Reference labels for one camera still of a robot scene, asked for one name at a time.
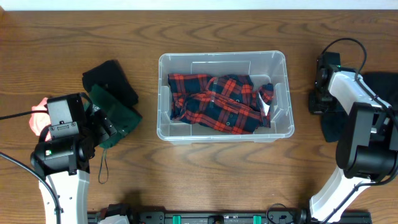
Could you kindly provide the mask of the dark navy garment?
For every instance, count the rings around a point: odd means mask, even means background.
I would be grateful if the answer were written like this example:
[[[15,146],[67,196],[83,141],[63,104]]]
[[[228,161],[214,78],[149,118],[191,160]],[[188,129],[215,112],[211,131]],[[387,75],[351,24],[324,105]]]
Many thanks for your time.
[[[344,111],[321,115],[321,129],[326,142],[339,141],[348,115]]]

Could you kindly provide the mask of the red navy plaid shirt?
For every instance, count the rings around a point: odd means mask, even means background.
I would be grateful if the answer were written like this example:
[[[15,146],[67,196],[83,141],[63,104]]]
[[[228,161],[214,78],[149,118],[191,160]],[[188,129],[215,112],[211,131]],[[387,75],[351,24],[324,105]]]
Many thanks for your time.
[[[170,119],[174,121],[227,134],[252,134],[259,127],[271,126],[272,83],[255,89],[249,75],[171,73],[168,84],[172,94]]]

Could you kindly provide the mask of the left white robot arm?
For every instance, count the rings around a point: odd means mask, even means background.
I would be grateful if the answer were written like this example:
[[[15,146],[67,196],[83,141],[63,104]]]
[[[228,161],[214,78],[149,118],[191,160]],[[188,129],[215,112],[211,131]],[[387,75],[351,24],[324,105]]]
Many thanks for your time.
[[[46,103],[33,107],[29,126],[39,137],[30,160],[44,180],[46,223],[88,223],[90,159],[116,134],[113,123],[96,106]]]

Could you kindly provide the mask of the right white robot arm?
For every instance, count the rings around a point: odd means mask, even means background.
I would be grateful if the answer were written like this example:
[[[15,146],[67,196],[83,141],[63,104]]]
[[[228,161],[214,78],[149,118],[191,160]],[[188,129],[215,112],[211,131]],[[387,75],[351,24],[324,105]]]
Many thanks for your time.
[[[317,58],[315,88],[308,96],[311,114],[347,115],[336,147],[336,169],[310,199],[310,220],[336,223],[365,189],[397,176],[397,116],[353,68],[341,66],[340,55]]]

